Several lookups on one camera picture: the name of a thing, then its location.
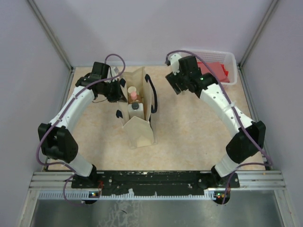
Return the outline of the green bottle beige cap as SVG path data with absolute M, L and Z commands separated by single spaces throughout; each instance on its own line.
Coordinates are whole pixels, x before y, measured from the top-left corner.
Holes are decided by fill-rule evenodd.
M 136 87 L 134 87 L 134 86 L 130 86 L 128 89 L 127 89 L 127 92 L 129 93 L 129 94 L 131 94 L 132 92 L 137 92 L 137 89 L 136 89 Z

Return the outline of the orange lotion bottle pink cap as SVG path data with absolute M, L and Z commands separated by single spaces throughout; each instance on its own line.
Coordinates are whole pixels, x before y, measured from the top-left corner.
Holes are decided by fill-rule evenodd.
M 133 91 L 130 93 L 129 104 L 132 104 L 132 103 L 142 103 L 142 99 L 141 99 L 140 95 L 137 94 L 136 91 Z

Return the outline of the white bottle grey cap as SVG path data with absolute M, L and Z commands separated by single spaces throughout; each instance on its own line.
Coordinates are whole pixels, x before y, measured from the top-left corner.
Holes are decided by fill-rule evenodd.
M 143 103 L 134 102 L 134 103 L 129 104 L 128 113 L 129 113 L 130 119 L 133 117 L 138 117 L 143 120 L 145 119 Z

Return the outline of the beige canvas tote bag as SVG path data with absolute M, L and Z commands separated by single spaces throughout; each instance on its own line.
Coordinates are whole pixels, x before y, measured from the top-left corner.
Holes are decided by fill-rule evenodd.
M 126 102 L 117 102 L 116 117 L 122 124 L 131 148 L 150 146 L 156 143 L 152 129 L 151 118 L 158 110 L 158 97 L 151 76 L 141 67 L 133 72 L 124 72 L 120 85 Z M 140 95 L 144 107 L 144 117 L 141 119 L 133 117 L 130 119 L 128 113 L 129 96 L 127 89 L 134 86 Z

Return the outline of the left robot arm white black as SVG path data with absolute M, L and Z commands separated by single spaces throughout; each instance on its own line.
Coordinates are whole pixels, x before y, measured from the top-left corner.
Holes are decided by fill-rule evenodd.
M 38 127 L 40 143 L 37 151 L 71 169 L 92 188 L 98 184 L 96 167 L 80 153 L 72 132 L 85 109 L 99 95 L 110 103 L 126 102 L 119 74 L 108 64 L 95 62 L 92 71 L 78 79 L 75 88 L 60 112 L 49 122 Z

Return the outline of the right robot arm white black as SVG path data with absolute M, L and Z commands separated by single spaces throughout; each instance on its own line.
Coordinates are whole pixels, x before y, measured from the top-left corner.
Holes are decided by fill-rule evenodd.
M 196 94 L 215 111 L 231 135 L 226 154 L 211 169 L 212 183 L 223 187 L 228 182 L 228 175 L 262 150 L 266 127 L 262 121 L 253 121 L 233 104 L 214 73 L 202 73 L 195 56 L 181 57 L 176 53 L 166 58 L 166 64 L 172 69 L 166 79 L 175 93 L 189 90 Z

